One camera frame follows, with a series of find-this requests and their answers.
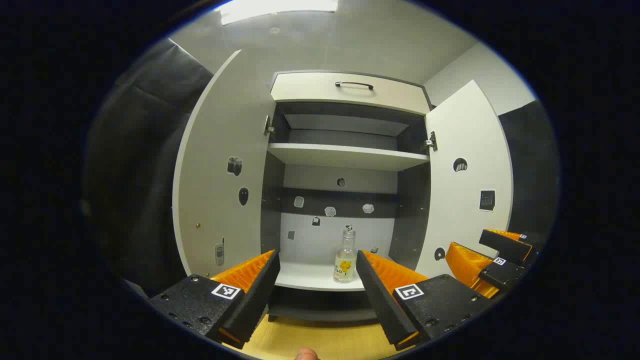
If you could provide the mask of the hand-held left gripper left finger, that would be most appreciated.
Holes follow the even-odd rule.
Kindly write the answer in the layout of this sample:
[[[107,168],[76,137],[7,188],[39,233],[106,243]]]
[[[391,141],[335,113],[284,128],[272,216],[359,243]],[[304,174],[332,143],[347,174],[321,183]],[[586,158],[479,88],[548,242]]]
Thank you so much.
[[[280,271],[279,251],[272,249],[213,277],[187,276],[150,303],[186,330],[242,349],[263,319]]]

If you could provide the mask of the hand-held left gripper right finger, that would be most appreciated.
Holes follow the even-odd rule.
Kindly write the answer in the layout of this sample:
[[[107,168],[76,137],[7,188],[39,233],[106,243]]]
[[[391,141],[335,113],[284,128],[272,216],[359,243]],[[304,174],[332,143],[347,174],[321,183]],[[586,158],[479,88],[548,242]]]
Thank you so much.
[[[386,339],[398,351],[446,337],[493,305],[454,276],[428,278],[370,251],[358,251],[356,269]]]

